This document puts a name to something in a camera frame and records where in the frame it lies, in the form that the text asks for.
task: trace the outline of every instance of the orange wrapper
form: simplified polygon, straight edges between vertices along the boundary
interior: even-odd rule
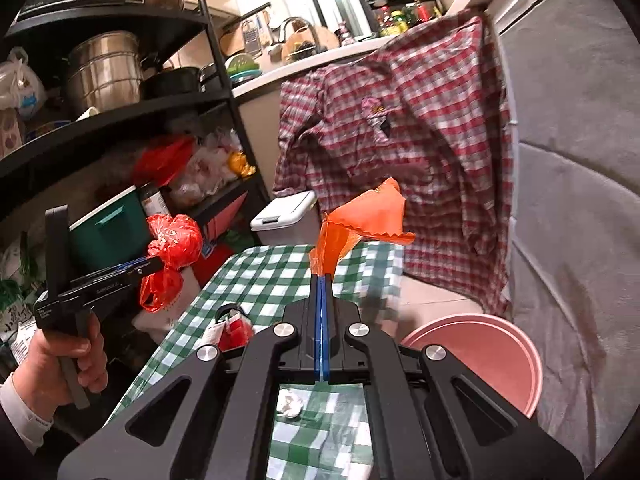
[[[415,234],[402,231],[404,197],[398,183],[386,179],[324,216],[316,246],[309,253],[311,272],[334,275],[338,262],[362,238],[408,245]]]

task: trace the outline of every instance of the hand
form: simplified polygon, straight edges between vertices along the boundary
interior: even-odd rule
[[[72,402],[62,375],[58,357],[78,359],[78,382],[93,393],[107,385],[107,356],[100,322],[95,314],[89,318],[89,339],[51,330],[37,330],[31,339],[25,360],[13,374],[15,391],[29,409],[52,420],[58,406]]]

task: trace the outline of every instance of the tile floor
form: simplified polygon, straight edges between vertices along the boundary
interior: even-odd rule
[[[396,341],[434,319],[467,312],[481,313],[482,308],[461,294],[403,276]]]

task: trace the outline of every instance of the metal bolt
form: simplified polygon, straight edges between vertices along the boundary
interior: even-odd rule
[[[369,327],[364,323],[354,323],[349,327],[349,333],[354,337],[362,337],[369,333]]]
[[[432,361],[442,361],[446,355],[446,350],[440,345],[430,345],[424,349],[424,353],[427,354],[427,357]]]
[[[202,346],[198,348],[196,355],[201,361],[211,361],[217,357],[218,349],[211,345]]]
[[[293,334],[293,325],[290,323],[278,323],[273,327],[273,333],[278,337],[287,337]]]

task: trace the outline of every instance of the table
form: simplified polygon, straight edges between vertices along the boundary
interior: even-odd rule
[[[255,329],[263,330],[282,318],[287,304],[308,297],[310,249],[254,247],[227,260],[146,363],[110,420],[195,350],[220,306],[240,304]],[[334,296],[359,304],[367,321],[393,324],[401,276],[401,246],[361,242],[338,264]],[[372,449],[362,386],[316,383],[283,387],[297,394],[304,408],[296,419],[276,417],[267,478],[368,478]]]

